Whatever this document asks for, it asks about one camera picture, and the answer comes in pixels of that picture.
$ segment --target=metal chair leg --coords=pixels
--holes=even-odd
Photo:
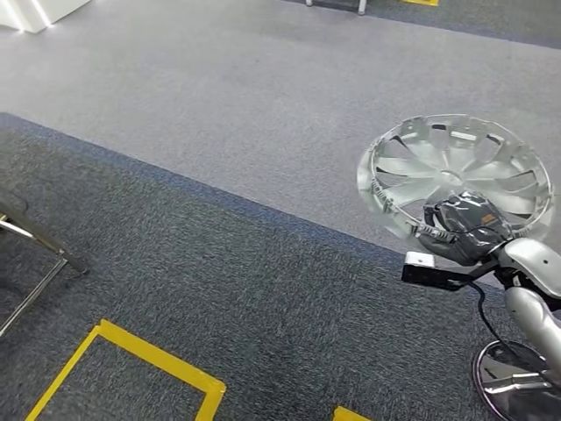
[[[66,259],[59,260],[54,268],[49,271],[44,278],[41,279],[41,282],[38,283],[36,287],[33,288],[32,291],[29,292],[21,304],[17,306],[9,318],[6,319],[2,326],[0,327],[0,338],[4,336],[10,327],[16,323],[21,315],[28,307],[32,305],[35,299],[37,299],[41,292],[43,291],[49,282],[52,281],[57,274],[60,272],[67,261]]]
[[[28,219],[25,215],[15,210],[6,203],[0,202],[0,214],[8,218],[0,218],[0,229],[12,232],[20,237],[36,241],[51,252],[59,256],[60,260],[45,277],[41,280],[37,286],[33,288],[21,304],[14,310],[10,317],[0,326],[0,338],[4,336],[10,327],[16,323],[28,307],[32,305],[38,297],[47,285],[52,281],[57,274],[60,272],[67,263],[80,274],[85,274],[87,268],[82,262],[66,252],[63,246],[55,239],[48,235],[40,226]]]
[[[359,2],[359,15],[363,16],[366,11],[366,0],[360,0]]]

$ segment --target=black cable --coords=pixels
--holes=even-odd
[[[468,282],[468,286],[471,287],[473,289],[475,289],[477,292],[479,293],[479,300],[477,301],[477,310],[479,311],[479,316],[483,320],[483,322],[487,326],[487,329],[489,329],[491,334],[495,336],[501,346],[504,346],[504,349],[508,351],[509,353],[511,353],[513,357],[515,357],[517,360],[518,360],[520,363],[527,366],[530,368],[532,371],[535,371],[538,373],[540,377],[541,377],[544,381],[549,383],[551,385],[552,388],[556,389],[559,392],[561,392],[561,387],[557,385],[556,383],[550,380],[548,376],[542,373],[540,370],[535,369],[534,367],[532,367],[532,364],[529,364],[527,361],[524,361],[522,357],[520,357],[519,354],[516,353],[513,349],[512,349],[510,345],[504,341],[502,338],[501,338],[487,319],[487,317],[485,315],[485,310],[483,307],[483,304],[485,302],[485,291],[483,290],[483,288],[480,287],[479,285],[476,284],[475,282]]]

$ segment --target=yellow floor marking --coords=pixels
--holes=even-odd
[[[59,373],[57,378],[55,378],[54,381],[53,381],[53,383],[51,383],[51,385],[47,389],[47,392],[41,396],[41,399],[39,399],[39,401],[37,402],[35,407],[31,410],[29,415],[28,415],[27,418],[26,418],[25,420],[31,421],[37,418],[37,416],[39,415],[39,413],[41,413],[43,408],[47,405],[48,402],[49,402],[49,399],[54,395],[54,392],[56,392],[57,389],[58,389],[63,382],[64,382],[64,379],[66,379],[66,376],[70,373],[70,370],[72,370],[74,366],[76,365],[77,362],[78,362],[80,357],[82,356],[86,348],[90,346],[99,333],[99,326],[96,326],[92,329],[91,332],[90,332],[89,335],[84,340],[84,342],[80,344],[80,346],[78,346],[78,349],[77,349],[75,353],[70,357],[70,360],[68,360],[66,365],[63,367],[62,370],[60,370],[60,373]]]
[[[342,406],[337,406],[333,412],[333,421],[369,421],[368,418],[362,417],[359,414],[343,408]]]
[[[424,4],[425,6],[438,6],[439,0],[403,0],[406,3]]]
[[[43,408],[51,399],[54,392],[64,381],[70,370],[74,367],[84,352],[90,346],[97,336],[109,340],[111,343],[119,346],[128,351],[142,360],[145,360],[153,366],[162,369],[169,375],[173,375],[183,382],[190,384],[196,389],[205,393],[201,408],[198,409],[197,421],[210,421],[214,417],[214,413],[220,404],[222,395],[226,390],[224,383],[215,379],[210,375],[193,367],[191,364],[177,357],[162,351],[157,346],[146,342],[146,340],[132,335],[121,329],[121,327],[113,325],[107,320],[101,319],[100,325],[92,329],[74,355],[70,357],[66,366],[64,366],[57,378],[47,389],[44,395],[41,396],[38,402],[27,416],[26,421],[32,421],[37,418]]]

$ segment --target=gray carpet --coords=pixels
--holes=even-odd
[[[355,171],[403,118],[498,121],[561,182],[561,50],[303,0],[93,0],[0,53],[2,111],[397,251]]]
[[[301,0],[289,0],[303,3]],[[318,0],[314,5],[356,12],[358,0]],[[417,25],[561,48],[557,0],[440,0],[438,7],[401,0],[369,0],[366,15]]]
[[[399,253],[7,114],[0,179],[91,269],[66,268],[0,342],[2,419],[26,415],[100,318],[224,381],[216,419],[492,419],[468,374],[490,340],[474,297],[403,284]],[[2,314],[49,261],[0,236]],[[41,419],[189,419],[201,399],[97,339]]]

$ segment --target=metal base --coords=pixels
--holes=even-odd
[[[472,376],[483,400],[504,421],[561,421],[561,379],[535,351],[516,342],[507,343],[520,358],[495,341],[474,360]]]

